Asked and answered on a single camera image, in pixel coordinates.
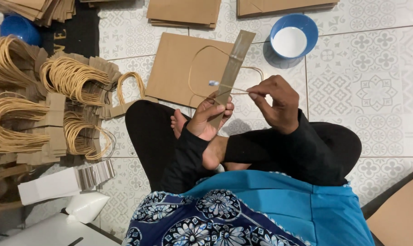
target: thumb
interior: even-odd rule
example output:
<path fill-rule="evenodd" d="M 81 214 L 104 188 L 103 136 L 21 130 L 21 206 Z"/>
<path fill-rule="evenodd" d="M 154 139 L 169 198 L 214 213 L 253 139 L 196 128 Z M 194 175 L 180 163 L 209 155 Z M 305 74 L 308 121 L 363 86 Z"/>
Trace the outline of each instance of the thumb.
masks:
<path fill-rule="evenodd" d="M 261 110 L 265 119 L 272 119 L 275 112 L 267 103 L 266 98 L 255 93 L 249 93 L 249 97 L 254 101 L 255 105 Z"/>
<path fill-rule="evenodd" d="M 193 120 L 195 120 L 197 123 L 201 123 L 204 121 L 207 121 L 210 117 L 214 115 L 221 114 L 225 111 L 225 106 L 223 105 L 217 105 L 217 106 L 212 106 L 209 107 L 208 109 L 205 109 L 202 112 L 199 112 L 198 115 L 195 115 Z"/>

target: black pants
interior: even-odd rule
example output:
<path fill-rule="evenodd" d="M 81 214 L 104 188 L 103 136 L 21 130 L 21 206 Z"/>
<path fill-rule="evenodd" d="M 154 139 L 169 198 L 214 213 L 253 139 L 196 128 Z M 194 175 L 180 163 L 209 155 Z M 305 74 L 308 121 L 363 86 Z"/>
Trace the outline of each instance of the black pants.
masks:
<path fill-rule="evenodd" d="M 126 126 L 152 191 L 160 190 L 164 169 L 175 156 L 176 138 L 170 116 L 174 109 L 140 100 L 126 113 Z M 300 110 L 295 133 L 274 129 L 250 131 L 229 138 L 224 162 L 252 164 L 249 169 L 284 172 L 314 185 L 341 186 L 357 163 L 361 142 L 346 127 L 325 122 L 309 123 Z M 197 179 L 212 176 L 200 167 Z"/>

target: person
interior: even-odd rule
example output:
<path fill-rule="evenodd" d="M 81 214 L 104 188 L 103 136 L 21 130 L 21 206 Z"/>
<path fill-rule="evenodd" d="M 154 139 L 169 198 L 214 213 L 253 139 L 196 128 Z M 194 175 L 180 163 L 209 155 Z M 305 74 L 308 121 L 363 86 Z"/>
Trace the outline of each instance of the person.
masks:
<path fill-rule="evenodd" d="M 373 246 L 345 176 L 361 143 L 349 129 L 309 123 L 279 75 L 247 90 L 270 129 L 221 137 L 234 105 L 217 92 L 192 119 L 141 100 L 126 126 L 149 178 L 127 246 Z M 270 106 L 265 97 L 273 98 Z M 209 122 L 223 113 L 218 129 Z M 223 163 L 228 171 L 214 173 Z"/>

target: blue bowl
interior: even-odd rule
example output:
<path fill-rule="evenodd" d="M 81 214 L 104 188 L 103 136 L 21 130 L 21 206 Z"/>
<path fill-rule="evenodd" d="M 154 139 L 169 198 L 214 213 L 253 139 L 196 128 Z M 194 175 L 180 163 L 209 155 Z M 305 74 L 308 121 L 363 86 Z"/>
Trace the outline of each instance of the blue bowl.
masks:
<path fill-rule="evenodd" d="M 0 36 L 15 35 L 30 45 L 39 46 L 41 35 L 30 21 L 21 15 L 9 15 L 0 25 Z"/>
<path fill-rule="evenodd" d="M 301 31 L 303 31 L 307 38 L 307 47 L 300 55 L 296 57 L 283 56 L 280 53 L 278 53 L 278 51 L 276 51 L 274 46 L 272 45 L 272 40 L 277 34 L 277 32 L 286 27 L 296 27 L 300 29 Z M 279 19 L 272 27 L 272 30 L 270 31 L 270 45 L 272 46 L 272 49 L 275 51 L 275 53 L 278 54 L 280 57 L 284 59 L 295 59 L 308 54 L 315 47 L 318 36 L 319 31 L 317 25 L 310 17 L 303 14 L 288 14 Z"/>

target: black mat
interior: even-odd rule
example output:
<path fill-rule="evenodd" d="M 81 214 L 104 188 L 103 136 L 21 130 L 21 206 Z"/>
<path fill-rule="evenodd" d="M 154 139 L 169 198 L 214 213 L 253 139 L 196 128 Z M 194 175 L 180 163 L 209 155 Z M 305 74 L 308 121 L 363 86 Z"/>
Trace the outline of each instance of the black mat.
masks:
<path fill-rule="evenodd" d="M 99 56 L 99 17 L 98 10 L 90 8 L 88 3 L 76 0 L 76 15 L 65 23 L 53 21 L 50 28 L 40 27 L 42 48 L 49 55 L 56 51 L 77 53 L 87 58 Z"/>

